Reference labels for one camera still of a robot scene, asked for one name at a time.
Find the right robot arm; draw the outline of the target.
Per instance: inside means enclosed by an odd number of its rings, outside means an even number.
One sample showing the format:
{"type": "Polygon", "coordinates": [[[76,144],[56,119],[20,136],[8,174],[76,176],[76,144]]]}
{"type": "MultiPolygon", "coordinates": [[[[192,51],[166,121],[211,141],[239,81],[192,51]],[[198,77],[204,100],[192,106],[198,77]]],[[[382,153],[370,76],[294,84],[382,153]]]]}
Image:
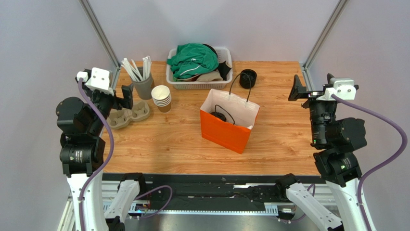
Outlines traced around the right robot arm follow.
{"type": "Polygon", "coordinates": [[[309,91],[298,76],[294,77],[289,100],[305,99],[309,110],[313,157],[321,178],[329,187],[339,215],[323,206],[293,174],[275,181],[275,195],[292,202],[322,231],[373,231],[375,225],[359,189],[362,172],[354,152],[367,145],[364,120],[336,119],[338,99],[353,100],[359,86],[350,78],[327,75],[321,91],[309,91]]]}

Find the black plastic cup lid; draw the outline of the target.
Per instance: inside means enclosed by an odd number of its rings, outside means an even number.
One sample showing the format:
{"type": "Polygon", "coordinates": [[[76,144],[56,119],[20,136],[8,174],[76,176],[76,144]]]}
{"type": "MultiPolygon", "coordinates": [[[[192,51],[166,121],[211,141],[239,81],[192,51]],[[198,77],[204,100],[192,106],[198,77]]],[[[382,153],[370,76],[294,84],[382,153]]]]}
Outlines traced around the black plastic cup lid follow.
{"type": "Polygon", "coordinates": [[[213,115],[214,117],[222,120],[223,122],[227,121],[226,116],[221,112],[211,112],[210,114],[213,115]]]}

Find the orange paper bag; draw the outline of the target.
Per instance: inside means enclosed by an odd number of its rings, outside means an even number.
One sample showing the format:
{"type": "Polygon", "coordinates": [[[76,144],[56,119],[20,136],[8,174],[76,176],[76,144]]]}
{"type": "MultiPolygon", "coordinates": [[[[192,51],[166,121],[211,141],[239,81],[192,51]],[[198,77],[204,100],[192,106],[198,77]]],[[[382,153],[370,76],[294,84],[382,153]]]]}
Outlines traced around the orange paper bag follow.
{"type": "Polygon", "coordinates": [[[249,100],[251,89],[246,98],[229,91],[211,89],[200,107],[202,137],[229,150],[242,154],[255,126],[260,106],[249,100]],[[211,115],[221,112],[227,121],[211,115]]]}

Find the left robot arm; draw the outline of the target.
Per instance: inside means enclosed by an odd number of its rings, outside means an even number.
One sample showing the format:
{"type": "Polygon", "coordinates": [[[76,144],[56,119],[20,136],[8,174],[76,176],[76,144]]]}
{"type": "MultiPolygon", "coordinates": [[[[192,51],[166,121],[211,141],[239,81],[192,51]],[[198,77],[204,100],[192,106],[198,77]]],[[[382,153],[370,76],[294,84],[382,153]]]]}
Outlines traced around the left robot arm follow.
{"type": "Polygon", "coordinates": [[[132,88],[123,86],[123,98],[111,86],[111,72],[94,67],[77,73],[81,98],[69,97],[56,107],[63,173],[71,189],[77,231],[123,231],[130,206],[146,189],[141,173],[122,176],[108,209],[103,207],[103,168],[105,141],[102,130],[111,132],[107,118],[112,109],[133,106],[132,88]]]}

